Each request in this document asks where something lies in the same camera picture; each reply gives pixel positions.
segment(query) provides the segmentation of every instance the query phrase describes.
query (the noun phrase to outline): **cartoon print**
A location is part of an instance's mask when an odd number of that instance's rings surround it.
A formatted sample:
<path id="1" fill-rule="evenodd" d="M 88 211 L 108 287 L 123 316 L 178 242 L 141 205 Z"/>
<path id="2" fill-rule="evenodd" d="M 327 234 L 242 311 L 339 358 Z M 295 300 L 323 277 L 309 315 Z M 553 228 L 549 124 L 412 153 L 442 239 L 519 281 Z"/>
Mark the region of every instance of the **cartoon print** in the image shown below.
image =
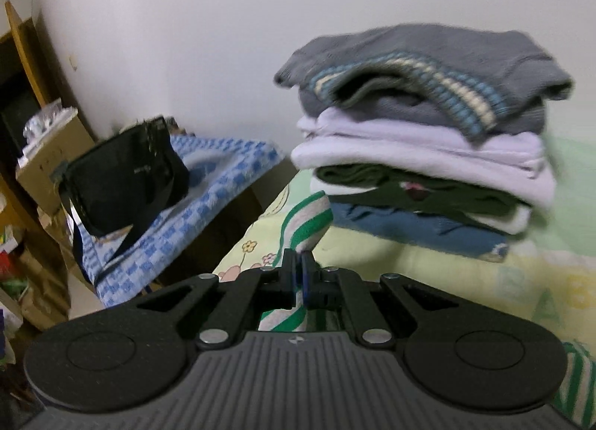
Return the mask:
<path id="1" fill-rule="evenodd" d="M 238 277 L 238 275 L 240 274 L 240 272 L 242 272 L 242 264 L 244 263 L 244 259 L 246 258 L 246 254 L 250 254 L 254 251 L 254 248 L 257 246 L 257 241 L 253 241 L 253 240 L 249 240 L 246 241 L 242 244 L 242 260 L 240 261 L 239 265 L 232 265 L 229 269 L 227 269 L 226 271 L 223 272 L 219 272 L 218 276 L 219 276 L 219 280 L 221 282 L 229 282 L 232 280 L 236 280 L 236 277 Z M 252 264 L 249 268 L 257 268 L 257 267 L 263 267 L 263 265 L 266 265 L 265 260 L 269 260 L 271 259 L 271 261 L 273 261 L 273 259 L 275 258 L 275 254 L 267 254 L 263 257 L 263 263 L 255 263 Z"/>
<path id="2" fill-rule="evenodd" d="M 415 202 L 424 200 L 431 193 L 431 190 L 424 185 L 412 183 L 412 181 L 400 181 L 399 187 Z"/>
<path id="3" fill-rule="evenodd" d="M 270 217 L 279 213 L 282 208 L 284 208 L 285 204 L 288 201 L 288 197 L 290 196 L 290 186 L 286 185 L 282 192 L 277 196 L 273 203 L 267 207 L 267 210 L 259 217 L 260 219 L 264 217 Z"/>
<path id="4" fill-rule="evenodd" d="M 497 293 L 517 302 L 523 302 L 526 289 L 524 287 L 526 275 L 518 268 L 503 265 L 499 267 L 497 275 Z"/>
<path id="5" fill-rule="evenodd" d="M 567 278 L 567 304 L 576 309 L 596 307 L 596 280 L 587 275 Z"/>
<path id="6" fill-rule="evenodd" d="M 537 324 L 542 324 L 542 321 L 545 319 L 553 321 L 561 326 L 561 317 L 557 312 L 555 299 L 552 297 L 550 289 L 545 289 L 542 292 L 538 299 L 538 303 L 536 304 L 536 308 L 534 309 L 534 315 L 532 316 L 532 321 Z"/>

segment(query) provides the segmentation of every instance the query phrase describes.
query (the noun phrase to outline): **blue checkered towel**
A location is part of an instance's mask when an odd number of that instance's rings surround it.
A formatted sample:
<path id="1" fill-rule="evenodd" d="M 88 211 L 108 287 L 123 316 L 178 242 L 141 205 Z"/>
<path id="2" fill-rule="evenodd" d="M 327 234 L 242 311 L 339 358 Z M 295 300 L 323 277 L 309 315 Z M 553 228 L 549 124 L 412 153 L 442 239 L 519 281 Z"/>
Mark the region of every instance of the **blue checkered towel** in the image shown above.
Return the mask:
<path id="1" fill-rule="evenodd" d="M 164 210 L 147 233 L 120 257 L 97 287 L 106 306 L 133 298 L 201 233 L 214 217 L 283 156 L 272 144 L 239 139 L 172 136 L 172 147 L 190 172 L 188 196 Z M 124 233 L 95 239 L 79 226 L 83 269 L 90 280 L 105 269 Z"/>

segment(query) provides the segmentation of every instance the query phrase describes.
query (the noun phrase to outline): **bag strap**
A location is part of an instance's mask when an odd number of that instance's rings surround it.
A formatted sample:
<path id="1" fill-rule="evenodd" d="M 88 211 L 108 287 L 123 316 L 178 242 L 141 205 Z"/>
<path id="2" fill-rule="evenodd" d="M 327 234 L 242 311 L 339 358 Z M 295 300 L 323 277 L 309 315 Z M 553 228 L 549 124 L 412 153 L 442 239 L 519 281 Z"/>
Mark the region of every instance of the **bag strap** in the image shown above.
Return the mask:
<path id="1" fill-rule="evenodd" d="M 111 262 L 111 260 L 115 259 L 116 257 L 119 257 L 130 247 L 132 247 L 143 236 L 143 234 L 151 226 L 153 221 L 157 218 L 157 216 L 169 206 L 169 200 L 172 195 L 172 189 L 174 188 L 175 178 L 176 176 L 174 174 L 174 176 L 172 176 L 168 181 L 168 184 L 166 184 L 166 186 L 163 187 L 163 189 L 160 190 L 159 193 L 157 193 L 153 201 L 145 207 L 145 210 L 139 213 L 138 217 L 136 217 L 132 224 L 132 228 L 130 229 L 128 234 L 126 234 L 126 237 L 120 244 L 120 247 L 118 247 L 118 249 L 114 252 L 114 254 L 109 258 L 109 260 L 106 263 Z M 64 183 L 60 183 L 58 187 L 58 193 L 60 194 L 60 199 L 62 201 L 63 207 L 66 209 L 71 218 L 73 218 L 72 212 L 70 210 L 70 196 L 68 190 L 64 186 Z M 81 238 L 79 226 L 76 224 L 76 222 L 74 223 L 75 224 L 73 233 L 73 256 L 74 260 L 81 268 L 81 272 L 83 273 L 85 278 L 88 279 L 83 268 L 83 240 Z M 93 288 L 97 289 L 99 283 L 102 280 L 104 280 L 109 274 L 114 272 L 116 267 L 117 265 L 112 265 L 108 269 L 100 272 L 95 278 L 95 280 L 89 283 L 93 286 Z"/>

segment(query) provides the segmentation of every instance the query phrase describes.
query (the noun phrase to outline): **folded clothes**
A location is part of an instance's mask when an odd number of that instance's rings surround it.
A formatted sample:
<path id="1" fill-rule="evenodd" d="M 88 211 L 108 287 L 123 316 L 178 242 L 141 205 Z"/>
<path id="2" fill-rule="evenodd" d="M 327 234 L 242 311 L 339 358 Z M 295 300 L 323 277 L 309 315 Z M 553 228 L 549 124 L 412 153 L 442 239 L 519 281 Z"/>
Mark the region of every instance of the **folded clothes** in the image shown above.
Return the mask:
<path id="1" fill-rule="evenodd" d="M 571 78 L 527 35 L 403 24 L 315 38 L 275 75 L 281 87 L 349 108 L 379 90 L 432 101 L 471 141 L 538 97 L 565 99 Z"/>
<path id="2" fill-rule="evenodd" d="M 307 136 L 339 134 L 394 140 L 459 156 L 478 157 L 522 168 L 530 178 L 535 177 L 546 163 L 542 140 L 534 133 L 499 134 L 474 147 L 454 128 L 375 118 L 355 121 L 345 111 L 335 107 L 324 110 L 318 118 L 303 117 L 298 121 L 298 128 Z"/>
<path id="3" fill-rule="evenodd" d="M 327 183 L 347 186 L 374 187 L 365 196 L 369 202 L 354 204 L 394 207 L 449 216 L 453 212 L 485 215 L 507 215 L 519 200 L 506 192 L 463 183 L 457 180 L 428 176 L 378 164 L 321 166 L 317 178 Z"/>
<path id="4" fill-rule="evenodd" d="M 450 254 L 502 262 L 509 245 L 504 235 L 446 217 L 396 208 L 332 202 L 333 225 Z"/>
<path id="5" fill-rule="evenodd" d="M 327 105 L 319 101 L 314 93 L 299 90 L 300 102 L 307 115 L 318 117 Z M 351 108 L 345 109 L 355 121 L 370 118 L 396 119 L 429 126 L 455 127 L 454 121 L 441 111 L 435 103 L 415 94 L 396 90 L 381 90 L 366 95 Z M 521 111 L 497 124 L 490 130 L 493 134 L 519 134 L 531 132 L 540 134 L 546 126 L 546 108 L 542 99 L 535 98 L 527 110 Z"/>
<path id="6" fill-rule="evenodd" d="M 294 148 L 291 160 L 298 169 L 354 163 L 383 164 L 430 177 L 493 188 L 543 210 L 552 205 L 555 192 L 555 180 L 548 163 L 536 178 L 528 178 L 527 172 L 520 168 L 399 141 L 314 137 Z"/>
<path id="7" fill-rule="evenodd" d="M 318 178 L 316 175 L 312 175 L 311 178 L 311 193 L 323 191 L 327 194 L 330 201 L 332 202 L 347 203 L 351 205 L 367 205 L 371 207 L 405 208 L 400 207 L 398 204 L 392 203 L 391 200 L 393 197 L 390 198 L 387 196 L 387 194 L 382 193 L 385 186 L 386 185 L 382 185 L 380 188 L 364 188 L 327 183 Z M 415 189 L 414 186 L 410 185 L 409 187 L 412 190 L 412 194 L 416 192 L 421 194 L 417 189 Z M 420 209 L 411 209 L 411 211 L 421 211 L 426 213 Z M 513 209 L 509 210 L 508 213 L 504 215 L 487 215 L 470 212 L 458 212 L 455 210 L 437 211 L 436 214 L 446 216 L 452 220 L 456 220 L 467 225 L 495 229 L 499 232 L 516 235 L 527 229 L 528 223 L 530 222 L 532 209 L 524 203 L 517 203 Z"/>

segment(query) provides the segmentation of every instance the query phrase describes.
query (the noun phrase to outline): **ribbed gray plate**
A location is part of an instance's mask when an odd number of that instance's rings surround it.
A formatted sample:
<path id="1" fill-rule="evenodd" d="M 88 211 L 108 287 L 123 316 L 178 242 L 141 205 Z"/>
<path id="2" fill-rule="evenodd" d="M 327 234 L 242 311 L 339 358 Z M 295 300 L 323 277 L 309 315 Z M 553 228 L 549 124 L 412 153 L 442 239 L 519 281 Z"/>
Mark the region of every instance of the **ribbed gray plate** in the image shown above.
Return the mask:
<path id="1" fill-rule="evenodd" d="M 25 426 L 26 430 L 576 428 L 550 405 L 505 416 L 452 408 L 418 389 L 390 353 L 362 349 L 343 332 L 251 332 L 236 347 L 203 353 L 178 386 L 145 405 L 110 414 L 50 408 Z"/>

